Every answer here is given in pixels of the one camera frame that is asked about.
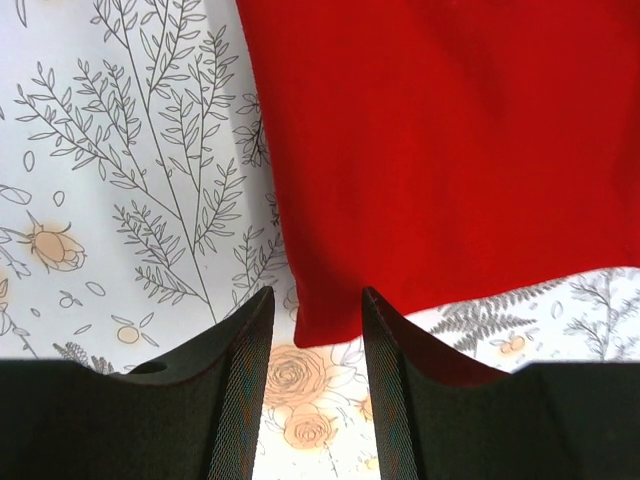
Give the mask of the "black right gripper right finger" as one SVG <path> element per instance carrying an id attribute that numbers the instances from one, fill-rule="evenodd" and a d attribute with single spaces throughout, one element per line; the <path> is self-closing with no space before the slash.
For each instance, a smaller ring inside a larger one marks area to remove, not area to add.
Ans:
<path id="1" fill-rule="evenodd" d="M 635 479 L 639 367 L 543 362 L 507 373 L 362 293 L 384 479 Z"/>

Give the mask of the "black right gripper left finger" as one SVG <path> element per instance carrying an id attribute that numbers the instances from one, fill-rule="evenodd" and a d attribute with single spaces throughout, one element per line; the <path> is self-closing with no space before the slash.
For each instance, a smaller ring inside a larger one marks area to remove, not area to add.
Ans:
<path id="1" fill-rule="evenodd" d="M 1 364 L 5 479 L 248 479 L 260 428 L 275 299 L 126 374 L 70 360 Z"/>

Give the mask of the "red t shirt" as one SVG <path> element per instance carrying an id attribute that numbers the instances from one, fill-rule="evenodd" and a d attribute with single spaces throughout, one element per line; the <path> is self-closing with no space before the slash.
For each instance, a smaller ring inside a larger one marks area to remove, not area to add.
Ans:
<path id="1" fill-rule="evenodd" d="M 241 1 L 301 348 L 639 262 L 635 1 Z"/>

